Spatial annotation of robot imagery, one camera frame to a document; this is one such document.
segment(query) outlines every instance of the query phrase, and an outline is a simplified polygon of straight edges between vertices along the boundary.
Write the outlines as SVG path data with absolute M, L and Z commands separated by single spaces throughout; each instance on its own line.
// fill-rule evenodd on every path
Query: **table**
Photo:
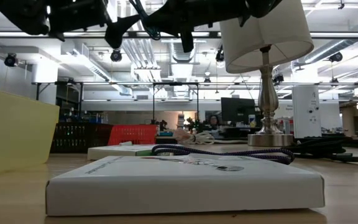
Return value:
M 229 152 L 244 150 L 247 146 L 212 145 L 197 148 Z M 358 149 L 348 151 L 358 154 Z M 87 163 L 85 154 L 51 154 L 46 164 L 0 174 L 0 224 L 358 223 L 358 164 L 307 159 L 296 159 L 291 166 L 323 175 L 326 183 L 324 208 L 179 215 L 46 217 L 45 184 L 48 179 Z

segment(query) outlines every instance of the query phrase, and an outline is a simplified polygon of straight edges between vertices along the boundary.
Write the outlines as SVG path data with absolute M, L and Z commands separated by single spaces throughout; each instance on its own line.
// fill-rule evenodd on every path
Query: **black crate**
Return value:
M 96 123 L 58 123 L 50 153 L 87 153 L 88 148 L 107 146 L 112 125 Z

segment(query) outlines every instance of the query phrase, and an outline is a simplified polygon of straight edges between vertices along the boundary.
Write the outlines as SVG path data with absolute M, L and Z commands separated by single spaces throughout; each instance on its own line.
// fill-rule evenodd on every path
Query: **lamp base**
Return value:
M 290 146 L 293 142 L 292 134 L 250 134 L 248 135 L 249 146 L 282 147 Z

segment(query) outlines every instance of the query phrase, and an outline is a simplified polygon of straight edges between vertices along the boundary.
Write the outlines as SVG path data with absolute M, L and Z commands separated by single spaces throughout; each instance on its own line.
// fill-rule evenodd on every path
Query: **table lamp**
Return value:
M 274 111 L 278 97 L 272 81 L 274 65 L 291 62 L 313 48 L 301 0 L 282 1 L 267 16 L 251 17 L 243 27 L 238 19 L 220 22 L 226 71 L 260 70 L 262 83 L 258 104 L 263 112 L 262 129 L 248 136 L 250 146 L 288 146 L 293 136 L 277 128 Z

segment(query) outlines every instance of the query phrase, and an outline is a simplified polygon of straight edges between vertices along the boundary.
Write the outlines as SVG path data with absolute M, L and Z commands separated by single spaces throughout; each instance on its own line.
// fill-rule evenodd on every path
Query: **beam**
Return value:
M 193 37 L 197 39 L 220 39 L 221 33 L 219 31 L 209 32 L 192 32 Z M 311 31 L 312 39 L 321 40 L 358 40 L 358 32 L 351 31 Z M 103 39 L 105 33 L 101 31 L 88 31 L 88 32 L 66 32 L 66 39 Z M 0 39 L 50 39 L 53 37 L 47 35 L 29 35 L 20 31 L 0 31 Z M 124 39 L 149 39 L 149 35 L 144 31 L 128 31 L 123 36 Z M 161 39 L 176 39 L 176 37 L 161 33 Z
M 319 0 L 319 1 L 313 6 L 313 9 L 310 9 L 310 11 L 308 11 L 308 13 L 306 13 L 306 18 L 307 18 L 308 16 L 310 16 L 310 14 L 311 14 L 312 12 L 314 12 L 314 10 L 316 10 L 317 8 L 319 8 L 320 5 L 322 5 L 323 2 L 324 2 L 324 0 Z

